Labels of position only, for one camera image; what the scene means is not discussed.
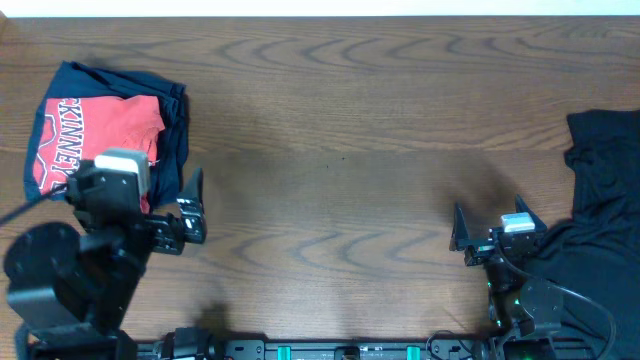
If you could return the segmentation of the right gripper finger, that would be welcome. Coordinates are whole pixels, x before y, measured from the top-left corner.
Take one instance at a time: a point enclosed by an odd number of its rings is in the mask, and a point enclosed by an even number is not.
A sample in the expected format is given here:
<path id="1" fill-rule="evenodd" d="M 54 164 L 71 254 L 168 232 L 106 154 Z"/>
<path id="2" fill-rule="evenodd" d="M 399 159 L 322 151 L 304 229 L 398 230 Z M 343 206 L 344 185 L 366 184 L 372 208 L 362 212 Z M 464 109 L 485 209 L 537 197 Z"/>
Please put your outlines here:
<path id="1" fill-rule="evenodd" d="M 518 213 L 528 213 L 531 217 L 533 223 L 535 224 L 535 231 L 542 233 L 546 232 L 548 227 L 547 225 L 534 213 L 533 210 L 526 204 L 524 199 L 519 195 L 515 195 L 515 209 Z"/>
<path id="2" fill-rule="evenodd" d="M 471 243 L 462 208 L 458 203 L 454 205 L 454 221 L 449 244 L 450 251 L 464 251 Z"/>

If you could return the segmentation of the red orange t-shirt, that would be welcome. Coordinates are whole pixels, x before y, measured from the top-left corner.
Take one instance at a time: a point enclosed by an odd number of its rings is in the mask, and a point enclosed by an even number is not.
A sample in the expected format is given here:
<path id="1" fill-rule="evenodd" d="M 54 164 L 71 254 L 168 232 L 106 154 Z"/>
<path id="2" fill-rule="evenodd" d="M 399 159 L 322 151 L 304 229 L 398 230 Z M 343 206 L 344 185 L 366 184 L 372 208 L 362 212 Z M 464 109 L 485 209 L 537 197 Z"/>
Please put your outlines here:
<path id="1" fill-rule="evenodd" d="M 110 148 L 142 151 L 155 164 L 158 137 L 165 129 L 158 99 L 146 95 L 48 98 L 43 120 L 31 166 L 42 194 L 65 182 L 82 160 Z"/>

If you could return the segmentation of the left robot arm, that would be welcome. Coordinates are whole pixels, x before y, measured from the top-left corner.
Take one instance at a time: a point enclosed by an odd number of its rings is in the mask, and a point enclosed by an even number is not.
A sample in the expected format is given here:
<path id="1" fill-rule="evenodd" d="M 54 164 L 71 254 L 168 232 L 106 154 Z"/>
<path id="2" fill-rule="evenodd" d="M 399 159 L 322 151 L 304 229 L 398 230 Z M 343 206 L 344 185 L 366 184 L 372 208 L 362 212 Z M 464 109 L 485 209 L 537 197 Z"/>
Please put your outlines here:
<path id="1" fill-rule="evenodd" d="M 139 174 L 82 161 L 61 185 L 82 232 L 63 222 L 37 225 L 4 258 L 7 303 L 23 320 L 21 359 L 155 359 L 160 346 L 121 329 L 152 253 L 179 255 L 207 236 L 203 171 L 177 197 L 180 216 L 145 214 Z"/>

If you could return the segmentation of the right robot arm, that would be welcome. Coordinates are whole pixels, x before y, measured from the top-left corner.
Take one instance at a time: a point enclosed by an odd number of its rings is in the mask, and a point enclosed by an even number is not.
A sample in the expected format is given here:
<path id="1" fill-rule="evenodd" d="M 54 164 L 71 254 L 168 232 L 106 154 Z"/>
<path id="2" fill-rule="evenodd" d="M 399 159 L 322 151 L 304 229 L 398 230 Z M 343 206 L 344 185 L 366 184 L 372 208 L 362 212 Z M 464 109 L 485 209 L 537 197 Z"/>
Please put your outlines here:
<path id="1" fill-rule="evenodd" d="M 468 352 L 473 359 L 555 358 L 551 336 L 561 328 L 562 292 L 522 269 L 540 248 L 547 226 L 519 196 L 515 211 L 500 221 L 487 236 L 472 238 L 462 208 L 454 206 L 449 249 L 462 252 L 467 267 L 484 269 L 489 319 L 497 326 Z"/>

